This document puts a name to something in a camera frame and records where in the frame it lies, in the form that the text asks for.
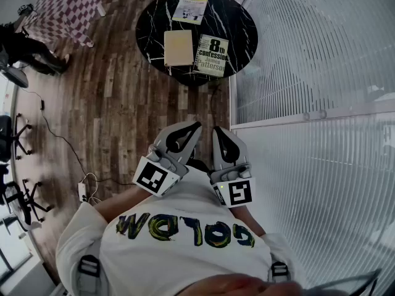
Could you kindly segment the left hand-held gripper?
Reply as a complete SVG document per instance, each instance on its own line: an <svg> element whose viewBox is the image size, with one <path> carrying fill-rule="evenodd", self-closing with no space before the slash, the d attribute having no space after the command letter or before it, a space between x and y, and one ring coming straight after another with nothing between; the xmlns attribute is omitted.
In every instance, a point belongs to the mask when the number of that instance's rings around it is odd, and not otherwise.
<svg viewBox="0 0 395 296"><path fill-rule="evenodd" d="M193 154L201 133L199 121L183 121L165 127L154 145L149 146L147 156L140 158L133 183L156 197L164 196L189 172L184 164Z"/></svg>

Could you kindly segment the round black marble table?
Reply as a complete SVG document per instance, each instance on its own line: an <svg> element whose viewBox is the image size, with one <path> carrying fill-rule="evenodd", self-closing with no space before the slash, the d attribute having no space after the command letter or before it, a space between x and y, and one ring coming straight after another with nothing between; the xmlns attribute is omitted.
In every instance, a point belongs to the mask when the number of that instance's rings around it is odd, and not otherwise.
<svg viewBox="0 0 395 296"><path fill-rule="evenodd" d="M198 87L213 77L193 73L191 66L166 67L164 34L170 30L191 31L193 50L198 49L201 35L228 40L225 77L242 70L257 50L256 25L248 11L235 0L208 0L201 24L178 22L173 14L179 0L153 0L141 13L136 24L136 42L146 60L159 71L181 84Z"/></svg>

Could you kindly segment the person's left forearm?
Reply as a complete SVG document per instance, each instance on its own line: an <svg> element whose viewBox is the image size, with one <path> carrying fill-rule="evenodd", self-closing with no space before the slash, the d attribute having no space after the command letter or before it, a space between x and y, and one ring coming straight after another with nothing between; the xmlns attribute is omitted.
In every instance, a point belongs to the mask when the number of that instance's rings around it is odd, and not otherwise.
<svg viewBox="0 0 395 296"><path fill-rule="evenodd" d="M110 223L116 217L140 204L150 196L152 196L151 193L133 185L130 189L96 204L94 208L106 222Z"/></svg>

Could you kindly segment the black office chair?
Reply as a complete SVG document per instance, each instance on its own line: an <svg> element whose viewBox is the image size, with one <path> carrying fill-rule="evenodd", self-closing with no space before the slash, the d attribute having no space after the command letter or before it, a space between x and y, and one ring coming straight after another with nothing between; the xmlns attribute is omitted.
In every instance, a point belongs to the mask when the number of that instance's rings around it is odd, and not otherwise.
<svg viewBox="0 0 395 296"><path fill-rule="evenodd" d="M14 149L15 159L20 160L21 156L17 155L19 147L25 155L31 155L32 150L25 150L19 138L26 130L31 130L32 125L27 123L20 131L16 132L12 127L12 118L8 115L0 115L0 162L7 163L11 160L11 151Z"/></svg>
<svg viewBox="0 0 395 296"><path fill-rule="evenodd" d="M35 192L43 185L41 181L34 184L31 192L27 188L27 182L27 179L22 180L24 192L15 181L0 183L0 205L5 205L15 215L24 231L40 228L44 222L45 217L40 218L37 209L47 213L54 208L53 205L43 207L35 201Z"/></svg>

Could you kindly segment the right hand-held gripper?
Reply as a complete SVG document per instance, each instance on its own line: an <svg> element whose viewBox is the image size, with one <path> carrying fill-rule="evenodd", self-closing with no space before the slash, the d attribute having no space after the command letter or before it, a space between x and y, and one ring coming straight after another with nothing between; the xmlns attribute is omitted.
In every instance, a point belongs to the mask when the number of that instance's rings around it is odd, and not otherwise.
<svg viewBox="0 0 395 296"><path fill-rule="evenodd" d="M246 163L248 152L245 143L231 131L215 126L212 148L214 169L219 171L210 174L210 183L220 204L235 208L253 202L256 179L251 175L250 164Z"/></svg>

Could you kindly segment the plain beige book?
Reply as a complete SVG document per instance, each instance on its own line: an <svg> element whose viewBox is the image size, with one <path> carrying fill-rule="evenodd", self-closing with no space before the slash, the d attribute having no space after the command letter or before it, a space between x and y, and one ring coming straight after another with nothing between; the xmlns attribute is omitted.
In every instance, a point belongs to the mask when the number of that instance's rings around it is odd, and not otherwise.
<svg viewBox="0 0 395 296"><path fill-rule="evenodd" d="M166 67L191 66L194 63L191 30L164 32L164 65Z"/></svg>

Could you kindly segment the grey office chair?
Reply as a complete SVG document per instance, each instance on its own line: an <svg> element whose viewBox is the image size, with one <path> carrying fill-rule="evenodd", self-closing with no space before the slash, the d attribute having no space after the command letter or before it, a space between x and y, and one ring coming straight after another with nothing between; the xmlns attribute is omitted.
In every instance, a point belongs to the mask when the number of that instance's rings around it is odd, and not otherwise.
<svg viewBox="0 0 395 296"><path fill-rule="evenodd" d="M27 76L20 69L15 67L3 67L0 68L0 73L20 88L28 88Z"/></svg>

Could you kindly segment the person's right forearm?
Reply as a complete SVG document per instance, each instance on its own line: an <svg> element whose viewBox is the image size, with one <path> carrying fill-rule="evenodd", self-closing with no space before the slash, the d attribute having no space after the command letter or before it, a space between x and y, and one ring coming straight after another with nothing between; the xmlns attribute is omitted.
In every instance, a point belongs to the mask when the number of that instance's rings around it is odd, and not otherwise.
<svg viewBox="0 0 395 296"><path fill-rule="evenodd" d="M259 237L266 235L263 227L251 215L247 206L233 207L230 208L230 211L236 219L241 220L255 235Z"/></svg>

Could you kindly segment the person's white printed t-shirt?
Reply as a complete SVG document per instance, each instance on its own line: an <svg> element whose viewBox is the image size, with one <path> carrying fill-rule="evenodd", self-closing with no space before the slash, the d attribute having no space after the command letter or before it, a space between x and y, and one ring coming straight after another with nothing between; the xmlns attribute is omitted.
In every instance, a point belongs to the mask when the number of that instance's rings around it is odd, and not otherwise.
<svg viewBox="0 0 395 296"><path fill-rule="evenodd" d="M208 176L195 168L163 197L150 196L106 221L82 203L61 235L56 266L64 287L79 296L94 281L78 265L97 247L109 296L175 296L202 279L246 274L268 281L275 261L305 285L301 264L280 234L258 236L222 206Z"/></svg>

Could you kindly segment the person's black trousers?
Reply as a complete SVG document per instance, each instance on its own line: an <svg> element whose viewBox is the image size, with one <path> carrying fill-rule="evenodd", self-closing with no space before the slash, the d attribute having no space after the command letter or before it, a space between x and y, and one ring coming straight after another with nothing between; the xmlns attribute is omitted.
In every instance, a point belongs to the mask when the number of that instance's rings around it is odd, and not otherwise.
<svg viewBox="0 0 395 296"><path fill-rule="evenodd" d="M188 173L185 176L185 180L201 184L210 183L209 168L202 160L190 158L186 163L186 167Z"/></svg>

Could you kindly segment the grey book with black lettering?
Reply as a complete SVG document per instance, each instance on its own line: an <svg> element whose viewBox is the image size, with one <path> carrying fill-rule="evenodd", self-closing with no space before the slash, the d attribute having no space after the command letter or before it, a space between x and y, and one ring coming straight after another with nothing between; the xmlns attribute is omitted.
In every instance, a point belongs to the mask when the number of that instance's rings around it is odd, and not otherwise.
<svg viewBox="0 0 395 296"><path fill-rule="evenodd" d="M222 78L225 74L228 40L201 35L193 66L194 73Z"/></svg>

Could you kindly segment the yellow-green white booklet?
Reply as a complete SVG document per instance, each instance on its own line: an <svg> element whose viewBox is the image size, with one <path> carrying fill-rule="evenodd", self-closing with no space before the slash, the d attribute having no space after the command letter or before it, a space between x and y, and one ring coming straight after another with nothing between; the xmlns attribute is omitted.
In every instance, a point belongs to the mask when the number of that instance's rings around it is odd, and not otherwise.
<svg viewBox="0 0 395 296"><path fill-rule="evenodd" d="M179 0L172 20L200 25L208 0Z"/></svg>

